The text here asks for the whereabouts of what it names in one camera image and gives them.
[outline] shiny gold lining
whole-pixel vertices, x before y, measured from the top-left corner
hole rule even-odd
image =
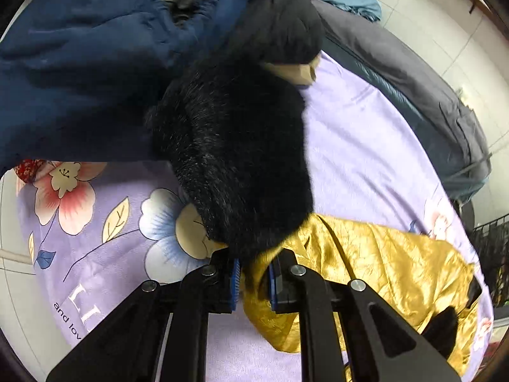
[[[419,332],[435,314],[454,306],[459,327],[449,363],[460,375],[466,371],[477,328],[477,303],[465,308],[474,268],[448,242],[312,214],[298,231],[245,271],[246,315],[274,348],[293,353],[300,351],[299,317],[274,314],[263,283],[264,272],[283,248],[327,280],[363,279]],[[345,350],[336,314],[335,320]]]

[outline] purple bedsheet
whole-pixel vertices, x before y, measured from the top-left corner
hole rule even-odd
[[[446,239],[477,265],[478,334],[463,376],[472,380],[493,309],[478,257],[432,164],[377,89],[323,53],[316,74],[316,83],[302,90],[315,212]],[[19,219],[71,346],[141,282],[179,280],[214,250],[203,228],[194,229],[199,217],[167,163],[56,162],[44,173],[19,191]],[[276,352],[238,309],[211,315],[207,375],[209,381],[298,381],[300,355]]]

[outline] silver screw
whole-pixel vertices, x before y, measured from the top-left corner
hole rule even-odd
[[[298,264],[295,264],[294,266],[289,268],[289,271],[293,275],[305,275],[306,274],[306,268],[304,266],[300,266]]]
[[[362,280],[355,279],[352,280],[352,283],[350,283],[350,287],[355,291],[364,291],[366,289],[366,283]]]
[[[144,292],[150,293],[151,291],[154,291],[157,288],[157,283],[153,280],[147,280],[142,283],[142,290]]]
[[[216,274],[216,268],[212,264],[202,267],[202,275],[205,277],[210,277],[214,274]]]

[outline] tiled floor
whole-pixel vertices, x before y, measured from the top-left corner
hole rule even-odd
[[[381,25],[419,54],[454,90],[463,89],[490,148],[509,144],[509,43],[469,0],[378,0]],[[474,199],[477,223],[509,213],[509,147]]]
[[[385,27],[424,58],[453,89],[462,88],[489,144],[509,130],[509,44],[468,0],[379,0]],[[496,146],[509,142],[509,136]],[[474,198],[477,222],[509,212],[509,149]],[[29,255],[16,217],[15,175],[0,182],[0,249]],[[0,258],[0,327],[27,369],[45,380],[70,347],[54,324],[31,265]]]

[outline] lavender fabric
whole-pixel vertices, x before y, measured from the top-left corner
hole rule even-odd
[[[471,381],[487,348],[493,309],[477,254],[432,164],[380,91],[324,53],[316,74],[315,84],[302,90],[315,212],[444,238],[475,263],[483,293],[463,376]],[[175,222],[188,201],[167,163],[109,163],[87,182],[95,192],[92,218],[76,235],[63,230],[69,229],[59,219],[64,204],[41,225],[38,187],[26,185],[18,196],[37,277],[71,346],[144,280],[181,279],[209,255],[203,250],[202,258],[191,257],[176,239]],[[119,221],[111,223],[112,217]],[[206,238],[202,242],[208,249]],[[207,343],[208,381],[300,381],[300,355],[275,351],[241,307],[231,316],[211,315]]]

